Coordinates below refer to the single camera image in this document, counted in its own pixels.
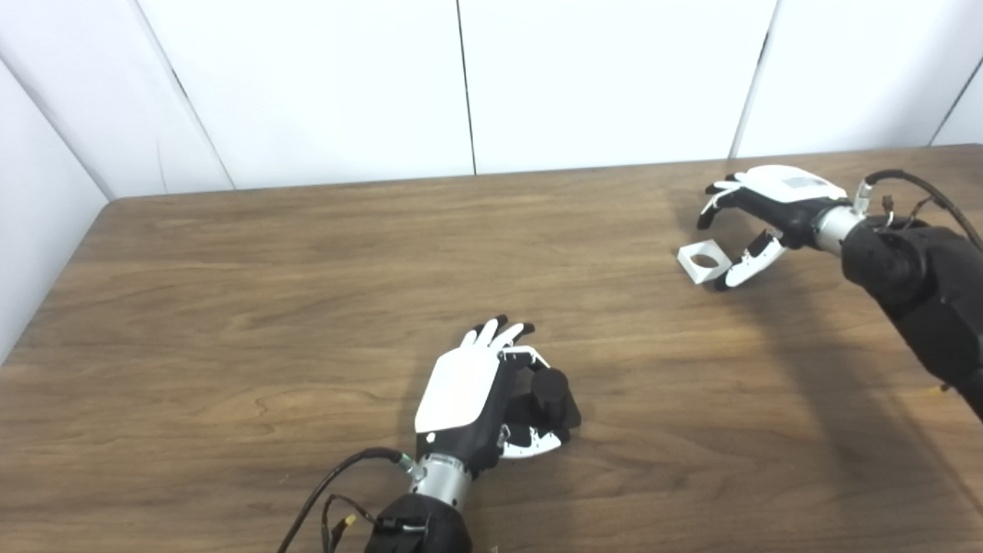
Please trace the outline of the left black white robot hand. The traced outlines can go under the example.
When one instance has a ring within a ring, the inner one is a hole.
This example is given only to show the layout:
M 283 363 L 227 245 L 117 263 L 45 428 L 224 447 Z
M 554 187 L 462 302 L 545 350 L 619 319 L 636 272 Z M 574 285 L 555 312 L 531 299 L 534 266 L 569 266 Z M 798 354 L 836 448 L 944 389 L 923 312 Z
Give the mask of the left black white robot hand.
M 535 329 L 499 315 L 440 355 L 415 412 L 418 461 L 447 456 L 477 478 L 568 444 L 582 413 L 568 375 L 521 343 Z

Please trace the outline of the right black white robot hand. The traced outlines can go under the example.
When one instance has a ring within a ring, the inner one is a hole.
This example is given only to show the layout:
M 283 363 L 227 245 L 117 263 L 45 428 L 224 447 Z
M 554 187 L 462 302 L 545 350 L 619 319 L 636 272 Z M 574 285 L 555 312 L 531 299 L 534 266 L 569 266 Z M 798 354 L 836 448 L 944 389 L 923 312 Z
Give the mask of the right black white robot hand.
M 709 200 L 698 218 L 698 230 L 708 230 L 725 209 L 743 210 L 769 224 L 745 248 L 740 261 L 715 279 L 719 291 L 751 280 L 787 250 L 817 249 L 822 216 L 849 203 L 845 190 L 828 180 L 798 167 L 775 164 L 731 173 L 705 192 Z

